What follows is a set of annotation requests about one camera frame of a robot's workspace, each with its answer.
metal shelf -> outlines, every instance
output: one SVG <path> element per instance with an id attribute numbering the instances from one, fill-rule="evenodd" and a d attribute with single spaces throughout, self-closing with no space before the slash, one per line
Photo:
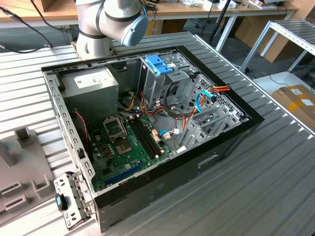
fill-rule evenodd
<path id="1" fill-rule="evenodd" d="M 265 122 L 230 157 L 198 178 L 110 228 L 107 236 L 306 235 L 315 229 L 315 134 L 198 36 L 189 32 L 145 37 L 135 47 L 114 42 L 118 54 L 186 46 Z M 55 177 L 73 171 L 40 68 L 78 60 L 70 46 L 28 55 L 0 54 L 0 136 L 32 126 Z M 55 200 L 1 226 L 0 235 L 99 235 L 94 219 L 73 231 Z"/>
<path id="2" fill-rule="evenodd" d="M 249 63 L 253 59 L 259 45 L 265 39 L 266 35 L 269 33 L 270 29 L 276 31 L 270 42 L 267 44 L 266 48 L 262 52 L 262 56 L 265 55 L 267 50 L 271 47 L 273 41 L 275 40 L 277 33 L 283 35 L 288 40 L 294 42 L 298 46 L 304 49 L 304 52 L 301 56 L 293 63 L 289 71 L 291 71 L 298 62 L 303 58 L 306 52 L 309 52 L 315 56 L 315 25 L 307 22 L 306 20 L 278 20 L 278 21 L 269 21 L 257 39 L 256 43 L 252 47 L 252 50 L 246 57 L 240 71 L 244 72 L 248 67 Z"/>

wooden table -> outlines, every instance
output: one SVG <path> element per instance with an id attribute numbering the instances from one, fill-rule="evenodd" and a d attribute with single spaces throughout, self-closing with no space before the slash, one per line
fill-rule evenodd
<path id="1" fill-rule="evenodd" d="M 22 17 L 31 26 L 44 26 L 38 13 L 34 10 L 26 10 L 22 8 L 3 5 L 15 14 Z M 197 7 L 189 7 L 181 2 L 169 3 L 161 2 L 157 4 L 156 20 L 169 19 L 191 19 L 191 18 L 206 18 L 209 11 L 203 9 L 203 5 Z M 259 15 L 285 15 L 285 20 L 291 18 L 297 10 L 294 6 L 288 4 L 286 7 L 278 7 L 276 10 L 261 10 L 254 6 L 237 6 L 234 9 L 227 10 L 225 17 L 230 17 L 223 34 L 216 47 L 217 51 L 221 51 L 234 23 L 238 16 L 259 16 Z M 216 18 L 220 15 L 221 10 L 213 8 L 210 17 Z M 153 18 L 153 12 L 148 11 L 149 20 Z M 75 25 L 78 24 L 77 9 L 73 0 L 56 0 L 55 3 L 43 13 L 45 19 L 52 25 Z M 0 29 L 24 27 L 23 24 L 13 21 L 7 15 L 0 13 Z"/>

white connector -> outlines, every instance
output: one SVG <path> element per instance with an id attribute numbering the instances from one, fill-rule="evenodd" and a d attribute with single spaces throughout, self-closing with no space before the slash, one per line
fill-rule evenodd
<path id="1" fill-rule="evenodd" d="M 164 134 L 162 134 L 162 136 L 165 140 L 168 140 L 171 138 L 171 135 L 169 134 L 169 132 L 165 132 Z"/>

blue tab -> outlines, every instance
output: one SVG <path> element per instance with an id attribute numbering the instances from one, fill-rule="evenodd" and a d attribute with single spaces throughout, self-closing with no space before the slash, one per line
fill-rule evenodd
<path id="1" fill-rule="evenodd" d="M 158 75 L 165 75 L 174 72 L 173 68 L 168 67 L 165 61 L 158 55 L 147 56 L 146 60 L 148 61 L 149 66 L 157 71 Z"/>
<path id="2" fill-rule="evenodd" d="M 58 204 L 58 205 L 61 204 L 61 199 L 60 199 L 60 197 L 57 197 L 57 204 Z"/>

motherboard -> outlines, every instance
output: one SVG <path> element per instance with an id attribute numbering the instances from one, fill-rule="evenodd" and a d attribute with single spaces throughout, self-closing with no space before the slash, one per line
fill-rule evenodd
<path id="1" fill-rule="evenodd" d="M 89 131 L 95 192 L 174 154 L 164 141 L 155 139 L 154 132 L 146 115 L 133 119 L 109 117 L 103 126 Z"/>

